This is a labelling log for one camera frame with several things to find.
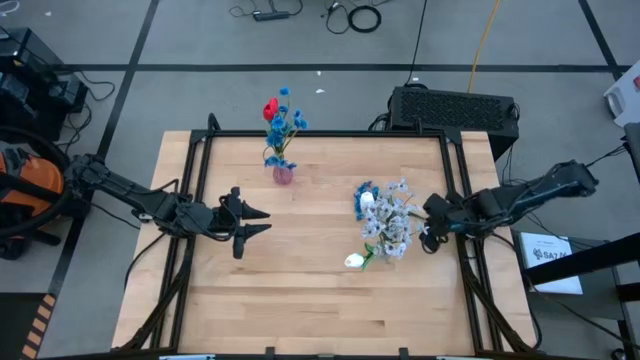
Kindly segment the black mat with hazard stripes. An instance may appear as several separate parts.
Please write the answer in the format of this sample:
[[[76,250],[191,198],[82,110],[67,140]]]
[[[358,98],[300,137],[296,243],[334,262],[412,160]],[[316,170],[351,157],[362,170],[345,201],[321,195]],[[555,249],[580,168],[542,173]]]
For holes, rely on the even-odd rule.
[[[56,304],[50,293],[0,293],[0,360],[36,360]]]

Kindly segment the black equipment boxes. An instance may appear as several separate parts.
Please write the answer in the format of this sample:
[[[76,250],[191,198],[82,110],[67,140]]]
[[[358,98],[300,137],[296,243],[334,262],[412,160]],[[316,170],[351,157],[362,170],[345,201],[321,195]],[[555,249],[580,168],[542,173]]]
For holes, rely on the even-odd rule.
[[[0,126],[60,139],[68,115],[82,111],[87,86],[29,28],[0,26]]]

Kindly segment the black computer case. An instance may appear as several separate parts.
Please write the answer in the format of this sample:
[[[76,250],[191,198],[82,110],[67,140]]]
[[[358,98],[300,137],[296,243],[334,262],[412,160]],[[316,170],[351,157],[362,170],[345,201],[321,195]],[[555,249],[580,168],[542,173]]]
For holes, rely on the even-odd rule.
[[[430,90],[416,84],[393,90],[385,128],[484,132],[497,160],[519,139],[519,118],[519,106],[511,97]]]

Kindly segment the grey-white artificial flower bunch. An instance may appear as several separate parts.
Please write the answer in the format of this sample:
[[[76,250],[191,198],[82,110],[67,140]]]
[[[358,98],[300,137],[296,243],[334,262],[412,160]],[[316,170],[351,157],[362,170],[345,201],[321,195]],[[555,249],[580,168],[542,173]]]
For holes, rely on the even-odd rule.
[[[412,221],[409,216],[392,216],[388,221],[368,217],[361,229],[365,240],[365,260],[382,258],[401,259],[413,243]]]
[[[400,222],[408,218],[423,219],[418,207],[412,203],[415,194],[409,189],[406,178],[389,182],[375,196],[371,207],[378,221],[384,223]]]

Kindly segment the black metal table frame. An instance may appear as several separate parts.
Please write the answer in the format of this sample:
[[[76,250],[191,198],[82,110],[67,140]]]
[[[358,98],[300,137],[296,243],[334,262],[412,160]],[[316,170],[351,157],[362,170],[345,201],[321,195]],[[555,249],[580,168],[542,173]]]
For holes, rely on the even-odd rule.
[[[168,240],[153,225],[138,237],[113,344],[143,325],[191,250],[190,274],[155,335],[154,347],[179,352],[277,355],[472,355],[505,350],[506,338],[464,284],[460,264],[474,246],[455,240],[428,255],[413,245],[403,259],[349,269],[364,248],[354,190],[406,178],[417,203],[433,193],[494,186],[487,137],[464,145],[441,136],[309,131],[291,144],[294,181],[279,186],[262,164],[264,138],[248,131],[168,131],[153,153],[152,186],[184,178],[209,205],[239,187],[268,213],[242,259],[205,237]]]

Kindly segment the blue artificial flower bunch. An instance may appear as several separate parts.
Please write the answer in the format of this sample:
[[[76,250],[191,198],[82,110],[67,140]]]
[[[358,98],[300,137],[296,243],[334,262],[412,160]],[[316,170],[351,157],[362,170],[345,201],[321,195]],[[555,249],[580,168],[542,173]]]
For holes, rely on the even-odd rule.
[[[308,129],[309,122],[300,109],[291,108],[291,90],[288,87],[280,88],[278,96],[272,98],[278,99],[279,111],[271,122],[264,119],[262,109],[262,117],[268,123],[264,165],[290,166],[294,169],[296,164],[286,159],[285,151],[300,131]]]
[[[365,212],[362,212],[359,207],[359,196],[362,192],[365,192],[365,191],[372,192],[373,195],[375,196],[375,199],[377,200],[380,189],[378,186],[374,186],[371,181],[364,182],[359,187],[356,188],[356,191],[354,192],[354,213],[357,221],[363,220],[365,218],[365,213],[367,211],[366,210]]]

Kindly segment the black side stand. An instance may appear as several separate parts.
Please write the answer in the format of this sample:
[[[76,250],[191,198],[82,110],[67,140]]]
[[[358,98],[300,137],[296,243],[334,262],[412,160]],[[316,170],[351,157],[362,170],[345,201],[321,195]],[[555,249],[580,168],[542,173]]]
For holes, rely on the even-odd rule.
[[[621,320],[618,321],[620,336],[606,328],[602,331],[623,344],[626,360],[640,360],[640,345],[634,343],[626,303],[640,302],[640,281],[621,284],[616,266],[637,262],[640,267],[640,232],[615,241],[596,241],[594,246],[536,265],[522,271],[523,281],[535,289],[536,285],[560,281],[570,277],[588,278],[593,273],[609,269],[612,273],[612,285],[602,291],[589,291],[593,297],[586,302],[596,304],[595,295],[602,294],[606,301],[614,301],[620,307]]]

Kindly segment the white device with red button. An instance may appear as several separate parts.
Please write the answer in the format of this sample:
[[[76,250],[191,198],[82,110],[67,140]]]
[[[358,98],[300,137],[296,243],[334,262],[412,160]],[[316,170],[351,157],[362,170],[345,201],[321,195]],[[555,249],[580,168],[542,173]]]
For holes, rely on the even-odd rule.
[[[640,60],[604,93],[604,99],[618,127],[640,123]]]

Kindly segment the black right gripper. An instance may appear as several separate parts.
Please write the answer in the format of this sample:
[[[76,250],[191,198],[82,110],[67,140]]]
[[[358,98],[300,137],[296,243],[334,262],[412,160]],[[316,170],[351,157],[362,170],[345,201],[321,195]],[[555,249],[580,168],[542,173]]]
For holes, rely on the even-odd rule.
[[[429,229],[428,232],[421,232],[419,239],[425,253],[434,254],[439,250],[441,241],[435,235],[462,233],[465,230],[465,211],[440,195],[432,194],[425,201],[423,209],[427,213],[426,225]]]

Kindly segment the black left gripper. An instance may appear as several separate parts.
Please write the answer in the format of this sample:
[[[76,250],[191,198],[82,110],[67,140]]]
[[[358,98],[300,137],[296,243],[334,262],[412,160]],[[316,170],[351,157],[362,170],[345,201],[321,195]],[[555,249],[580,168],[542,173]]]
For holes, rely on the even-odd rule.
[[[241,218],[265,219],[270,214],[251,207],[246,201],[242,202],[239,187],[232,187],[228,194],[220,196],[218,207],[209,208],[204,203],[194,202],[192,211],[200,234],[219,242],[233,241],[235,259],[243,257],[246,239],[272,227],[271,224],[241,224]]]

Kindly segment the orange and black vacuum cleaner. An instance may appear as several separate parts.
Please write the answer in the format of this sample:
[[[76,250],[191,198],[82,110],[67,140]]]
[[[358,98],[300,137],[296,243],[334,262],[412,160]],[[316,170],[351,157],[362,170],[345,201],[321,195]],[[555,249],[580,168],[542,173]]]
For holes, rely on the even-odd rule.
[[[50,140],[0,125],[0,259],[18,259],[33,242],[57,246],[60,237],[45,226],[60,217],[86,217],[88,206],[65,183],[69,165]]]

